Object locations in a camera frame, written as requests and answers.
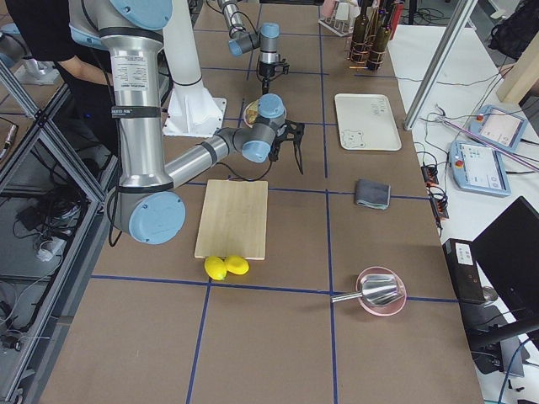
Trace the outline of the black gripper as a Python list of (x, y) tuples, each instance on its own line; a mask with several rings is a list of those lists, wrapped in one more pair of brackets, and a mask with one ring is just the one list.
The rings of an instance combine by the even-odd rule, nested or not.
[(258, 77), (262, 81), (262, 94), (267, 94), (270, 89), (270, 79), (275, 76), (275, 70), (280, 63), (278, 52), (260, 51), (258, 59)]
[(277, 162), (279, 160), (280, 147), (281, 147), (280, 141), (274, 141), (272, 143), (270, 147), (270, 151), (269, 151), (269, 160), (271, 162)]

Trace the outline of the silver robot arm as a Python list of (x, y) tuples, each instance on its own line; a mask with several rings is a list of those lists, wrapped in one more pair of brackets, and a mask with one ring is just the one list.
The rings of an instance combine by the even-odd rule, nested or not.
[(242, 20), (247, 18), (237, 6), (237, 1), (217, 1), (228, 28), (228, 48), (233, 56), (242, 56), (250, 51), (259, 50), (257, 78), (261, 83), (262, 94), (270, 91), (270, 83), (282, 74), (287, 74), (289, 64), (278, 51), (280, 26), (263, 23), (260, 29), (248, 29)]
[(223, 126), (226, 102), (203, 84), (185, 1), (72, 1), (69, 16), (78, 44), (110, 55), (122, 166), (111, 224), (142, 243), (167, 242), (186, 213), (175, 189), (234, 152), (264, 162), (285, 130), (285, 106), (267, 93), (251, 127)]

